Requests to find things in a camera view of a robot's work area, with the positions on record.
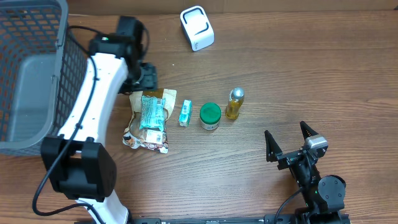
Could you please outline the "green lid white jar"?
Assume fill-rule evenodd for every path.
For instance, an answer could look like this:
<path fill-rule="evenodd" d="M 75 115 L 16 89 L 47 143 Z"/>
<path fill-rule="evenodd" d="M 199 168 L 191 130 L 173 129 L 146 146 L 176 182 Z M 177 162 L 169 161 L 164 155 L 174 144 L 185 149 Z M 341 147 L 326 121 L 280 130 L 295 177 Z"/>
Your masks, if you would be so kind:
<path fill-rule="evenodd" d="M 200 109 L 200 122 L 203 129 L 215 130 L 221 119 L 221 109 L 213 102 L 205 103 Z"/>

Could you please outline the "brown snack packet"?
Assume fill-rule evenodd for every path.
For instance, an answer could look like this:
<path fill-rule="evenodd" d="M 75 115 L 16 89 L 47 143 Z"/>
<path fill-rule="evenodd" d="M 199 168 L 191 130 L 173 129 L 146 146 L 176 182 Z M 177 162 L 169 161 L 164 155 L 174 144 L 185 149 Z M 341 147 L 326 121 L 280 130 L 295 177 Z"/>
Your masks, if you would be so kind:
<path fill-rule="evenodd" d="M 165 129 L 166 132 L 166 122 L 171 117 L 172 111 L 174 110 L 175 100 L 177 96 L 176 90 L 169 89 L 159 89 L 156 91 L 138 91 L 130 94 L 129 100 L 132 109 L 132 118 L 129 122 L 129 126 L 125 129 L 124 133 L 130 132 L 134 136 L 137 136 L 140 132 L 140 120 L 141 120 L 141 98 L 142 96 L 154 96 L 156 98 L 165 99 L 164 115 L 165 115 Z"/>

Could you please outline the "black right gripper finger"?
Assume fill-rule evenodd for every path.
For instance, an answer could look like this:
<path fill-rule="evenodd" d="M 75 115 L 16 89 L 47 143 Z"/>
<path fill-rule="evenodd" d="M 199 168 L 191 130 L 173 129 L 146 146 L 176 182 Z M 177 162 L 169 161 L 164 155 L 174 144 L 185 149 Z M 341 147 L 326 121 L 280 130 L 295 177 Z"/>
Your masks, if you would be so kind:
<path fill-rule="evenodd" d="M 283 152 L 268 130 L 265 130 L 264 135 L 266 139 L 266 160 L 267 162 L 277 162 L 279 160 L 278 157 Z"/>
<path fill-rule="evenodd" d="M 304 139 L 318 135 L 305 121 L 300 122 L 300 128 Z"/>

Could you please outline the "yellow oil bottle silver cap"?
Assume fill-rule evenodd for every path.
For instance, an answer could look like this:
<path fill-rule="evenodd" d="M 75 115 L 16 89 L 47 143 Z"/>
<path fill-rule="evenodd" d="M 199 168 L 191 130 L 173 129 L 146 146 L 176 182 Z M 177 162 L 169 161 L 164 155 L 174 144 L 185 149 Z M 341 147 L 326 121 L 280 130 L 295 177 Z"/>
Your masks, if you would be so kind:
<path fill-rule="evenodd" d="M 244 90 L 241 87 L 236 87 L 230 91 L 228 104 L 225 115 L 228 119 L 237 119 L 239 110 L 244 101 Z"/>

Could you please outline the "green white Kleenex tissue pack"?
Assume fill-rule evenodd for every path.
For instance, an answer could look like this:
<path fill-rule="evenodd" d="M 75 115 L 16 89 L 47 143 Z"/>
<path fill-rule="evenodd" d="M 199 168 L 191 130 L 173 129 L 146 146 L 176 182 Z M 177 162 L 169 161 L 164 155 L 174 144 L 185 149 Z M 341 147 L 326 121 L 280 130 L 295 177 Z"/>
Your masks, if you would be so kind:
<path fill-rule="evenodd" d="M 188 127 L 190 118 L 192 115 L 192 102 L 190 100 L 184 100 L 182 109 L 179 116 L 179 125 L 182 127 Z"/>

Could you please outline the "white labelled snack packet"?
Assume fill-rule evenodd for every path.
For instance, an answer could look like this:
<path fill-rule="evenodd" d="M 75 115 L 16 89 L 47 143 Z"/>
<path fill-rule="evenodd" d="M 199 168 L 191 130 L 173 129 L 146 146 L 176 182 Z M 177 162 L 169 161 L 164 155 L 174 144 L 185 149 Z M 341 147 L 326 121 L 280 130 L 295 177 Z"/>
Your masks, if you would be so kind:
<path fill-rule="evenodd" d="M 167 154 L 169 151 L 169 142 L 165 131 L 143 129 L 137 136 L 127 132 L 123 136 L 123 144 L 132 149 L 148 149 L 162 154 Z"/>

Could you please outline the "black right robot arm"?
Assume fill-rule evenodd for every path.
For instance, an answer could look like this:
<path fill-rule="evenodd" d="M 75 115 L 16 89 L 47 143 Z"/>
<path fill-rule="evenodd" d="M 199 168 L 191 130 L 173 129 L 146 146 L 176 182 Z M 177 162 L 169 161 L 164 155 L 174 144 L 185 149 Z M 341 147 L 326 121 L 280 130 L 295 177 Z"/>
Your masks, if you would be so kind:
<path fill-rule="evenodd" d="M 345 207 L 346 182 L 337 175 L 322 177 L 316 167 L 319 158 L 326 154 L 328 141 L 304 121 L 300 122 L 300 128 L 304 144 L 289 153 L 283 153 L 272 134 L 264 131 L 266 160 L 277 162 L 279 170 L 288 169 L 298 185 L 298 190 L 266 220 L 273 223 L 350 223 L 349 216 L 340 213 Z M 280 215 L 283 208 L 298 194 L 302 194 L 306 206 L 283 218 Z"/>

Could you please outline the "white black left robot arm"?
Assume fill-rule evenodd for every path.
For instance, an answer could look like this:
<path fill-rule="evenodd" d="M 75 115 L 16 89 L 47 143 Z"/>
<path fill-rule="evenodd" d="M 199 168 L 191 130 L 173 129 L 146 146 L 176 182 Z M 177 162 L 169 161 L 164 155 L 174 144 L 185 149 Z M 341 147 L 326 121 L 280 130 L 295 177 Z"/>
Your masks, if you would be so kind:
<path fill-rule="evenodd" d="M 117 167 L 104 142 L 116 96 L 158 88 L 156 68 L 144 62 L 149 41 L 142 38 L 148 36 L 141 21 L 121 16 L 116 32 L 96 31 L 87 49 L 70 38 L 88 57 L 85 79 L 65 124 L 40 147 L 47 172 L 32 199 L 35 214 L 45 217 L 83 207 L 93 223 L 133 223 L 114 189 Z M 46 182 L 74 204 L 41 212 L 37 201 Z"/>

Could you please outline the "teal snack packet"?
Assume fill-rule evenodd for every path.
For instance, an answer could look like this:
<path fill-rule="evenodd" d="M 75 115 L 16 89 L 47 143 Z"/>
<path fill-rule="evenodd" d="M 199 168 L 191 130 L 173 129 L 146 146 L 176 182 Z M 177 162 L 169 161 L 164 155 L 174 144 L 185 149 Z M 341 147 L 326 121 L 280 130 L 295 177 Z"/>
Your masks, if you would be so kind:
<path fill-rule="evenodd" d="M 154 96 L 142 96 L 141 98 L 141 120 L 139 129 L 165 129 L 164 115 L 165 99 Z"/>

